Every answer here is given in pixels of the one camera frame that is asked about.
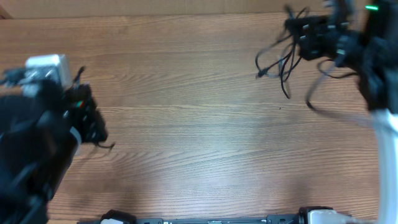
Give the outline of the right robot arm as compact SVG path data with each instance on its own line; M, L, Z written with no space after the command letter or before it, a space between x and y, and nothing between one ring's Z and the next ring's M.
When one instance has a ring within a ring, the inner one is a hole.
M359 77L359 91L378 143L380 199L378 223L397 223L397 1L373 1L364 30L351 1L332 1L326 16L287 19L285 28L304 60L326 57L333 68L346 67Z

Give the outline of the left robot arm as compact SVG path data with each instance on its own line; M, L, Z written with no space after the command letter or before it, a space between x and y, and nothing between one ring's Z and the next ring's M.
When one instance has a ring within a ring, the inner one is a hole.
M46 223L78 148L108 138L88 84L36 84L34 96L1 97L1 223Z

